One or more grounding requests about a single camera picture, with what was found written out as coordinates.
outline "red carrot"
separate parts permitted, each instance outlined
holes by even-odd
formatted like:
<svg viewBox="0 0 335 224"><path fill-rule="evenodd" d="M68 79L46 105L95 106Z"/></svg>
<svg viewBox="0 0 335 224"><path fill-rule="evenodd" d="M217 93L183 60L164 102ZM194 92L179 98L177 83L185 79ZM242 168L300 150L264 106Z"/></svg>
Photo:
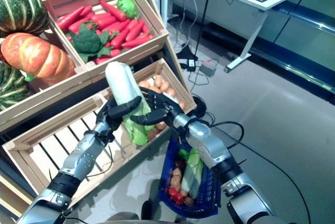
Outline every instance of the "red carrot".
<svg viewBox="0 0 335 224"><path fill-rule="evenodd" d="M91 5L84 7L83 11L80 13L80 16L86 16L89 12L92 11L92 8L93 7Z"/></svg>
<svg viewBox="0 0 335 224"><path fill-rule="evenodd" d="M116 57L117 55L120 55L122 52L119 49L111 50L110 51L110 57Z"/></svg>
<svg viewBox="0 0 335 224"><path fill-rule="evenodd" d="M141 45L145 42L148 42L148 41L150 41L150 38L148 36L146 36L146 37L143 37L143 38L140 38L140 39L135 39L133 41L125 42L121 46L124 49L131 49L131 48L137 47L137 46L139 46L139 45Z"/></svg>
<svg viewBox="0 0 335 224"><path fill-rule="evenodd" d="M79 21L76 21L75 23L73 23L69 26L69 31L77 34L79 32L80 25L83 24L86 21L88 21L88 18L86 18L86 17L83 18L83 19L80 19Z"/></svg>
<svg viewBox="0 0 335 224"><path fill-rule="evenodd" d="M116 24L116 23L104 28L103 32L106 31L106 30L109 30L110 35L115 33L115 32L121 32L127 27L127 25L130 23L130 20L126 20L126 21L123 21L123 22L118 23L118 24Z"/></svg>
<svg viewBox="0 0 335 224"><path fill-rule="evenodd" d="M133 19L127 27L131 30L136 24L138 24L138 21L136 19Z"/></svg>
<svg viewBox="0 0 335 224"><path fill-rule="evenodd" d="M114 16L103 17L97 21L99 29L104 29L115 22L116 18Z"/></svg>
<svg viewBox="0 0 335 224"><path fill-rule="evenodd" d="M150 29L148 28L148 26L146 24L143 25L142 32L143 33L149 33L150 32Z"/></svg>
<svg viewBox="0 0 335 224"><path fill-rule="evenodd" d="M129 33L129 29L125 28L119 35L117 35L111 42L110 46L113 49L120 49L121 44L125 41L127 34Z"/></svg>
<svg viewBox="0 0 335 224"><path fill-rule="evenodd" d="M75 21L78 20L80 13L83 11L84 6L81 6L67 15L63 16L62 18L58 19L57 24L61 30L67 30L68 27L73 24Z"/></svg>
<svg viewBox="0 0 335 224"><path fill-rule="evenodd" d="M100 4L105 10L109 11L119 21L125 21L127 19L126 14L122 10L114 7L113 5L109 5L108 3L106 3L103 0L100 0Z"/></svg>
<svg viewBox="0 0 335 224"><path fill-rule="evenodd" d="M89 20L92 20L92 17L94 16L93 12L88 13L85 17L88 18Z"/></svg>
<svg viewBox="0 0 335 224"><path fill-rule="evenodd" d="M141 32L143 25L144 25L144 21L139 20L138 24L135 27L133 27L133 29L127 35L126 42L134 40L138 36L138 34Z"/></svg>
<svg viewBox="0 0 335 224"><path fill-rule="evenodd" d="M91 17L91 20L94 21L94 22L97 22L101 18L105 18L105 17L111 17L111 14L110 13L94 14Z"/></svg>

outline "desk leg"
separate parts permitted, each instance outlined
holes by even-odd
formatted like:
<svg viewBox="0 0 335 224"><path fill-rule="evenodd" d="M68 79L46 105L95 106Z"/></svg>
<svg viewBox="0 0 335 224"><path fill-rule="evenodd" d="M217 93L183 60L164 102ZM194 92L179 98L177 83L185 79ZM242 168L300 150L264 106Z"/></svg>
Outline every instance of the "desk leg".
<svg viewBox="0 0 335 224"><path fill-rule="evenodd" d="M244 46L243 51L241 53L241 55L239 57L237 57L234 61L232 61L230 64L228 64L225 68L225 72L230 72L232 69L234 69L237 65L239 65L241 62L245 61L249 56L251 56L250 53L248 53L248 51L250 50L253 42L255 41L258 33L260 32L266 18L267 15L269 14L269 11L261 11L261 17L260 19L257 21L256 23L256 29L254 31L254 33L252 33L252 35L250 36L250 38L247 41L247 44Z"/></svg>

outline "green striped squash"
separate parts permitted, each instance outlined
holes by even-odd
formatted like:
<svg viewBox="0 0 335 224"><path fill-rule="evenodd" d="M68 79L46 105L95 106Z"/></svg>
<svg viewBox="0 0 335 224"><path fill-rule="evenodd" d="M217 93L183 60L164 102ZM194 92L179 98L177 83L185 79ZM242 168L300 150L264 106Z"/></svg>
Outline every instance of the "green striped squash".
<svg viewBox="0 0 335 224"><path fill-rule="evenodd" d="M48 27L41 0L0 0L0 37L13 32L39 34Z"/></svg>
<svg viewBox="0 0 335 224"><path fill-rule="evenodd" d="M0 61L0 111L30 95L26 84L18 69Z"/></svg>

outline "blue basket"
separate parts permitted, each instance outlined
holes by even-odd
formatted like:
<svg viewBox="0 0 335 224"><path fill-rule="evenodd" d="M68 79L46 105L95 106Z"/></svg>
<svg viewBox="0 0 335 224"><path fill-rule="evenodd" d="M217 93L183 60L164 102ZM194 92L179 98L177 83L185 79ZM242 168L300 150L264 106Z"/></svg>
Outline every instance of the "blue basket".
<svg viewBox="0 0 335 224"><path fill-rule="evenodd" d="M161 175L158 197L175 213L187 218L206 218L218 213L220 207L220 182L214 178L212 171L205 165L202 172L201 184L199 187L198 197L194 206L188 207L185 204L178 205L170 200L169 188L172 178L172 171L176 169L175 161L178 159L178 151L185 149L190 152L191 146L182 141L180 144L174 138L171 138L167 148L164 167Z"/></svg>

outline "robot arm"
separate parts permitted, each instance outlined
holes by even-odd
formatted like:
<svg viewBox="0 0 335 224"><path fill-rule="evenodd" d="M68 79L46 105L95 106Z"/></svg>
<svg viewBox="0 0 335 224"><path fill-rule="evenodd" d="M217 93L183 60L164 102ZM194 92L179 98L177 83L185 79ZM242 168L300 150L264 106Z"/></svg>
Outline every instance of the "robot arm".
<svg viewBox="0 0 335 224"><path fill-rule="evenodd" d="M284 224L275 217L270 202L242 171L224 140L214 136L210 128L197 121L196 117L185 115L178 103L168 95L142 87L141 90L153 112L144 116L131 116L131 119L143 125L164 121L178 135L186 138L220 180L221 190L230 198L227 208L235 224Z"/></svg>
<svg viewBox="0 0 335 224"><path fill-rule="evenodd" d="M56 177L36 197L17 223L63 223L63 213L69 207L72 196L81 181L92 171L96 158L114 140L113 131L120 126L122 116L138 107L140 102L140 96L119 106L113 99L109 100L98 113L94 129L85 132Z"/></svg>

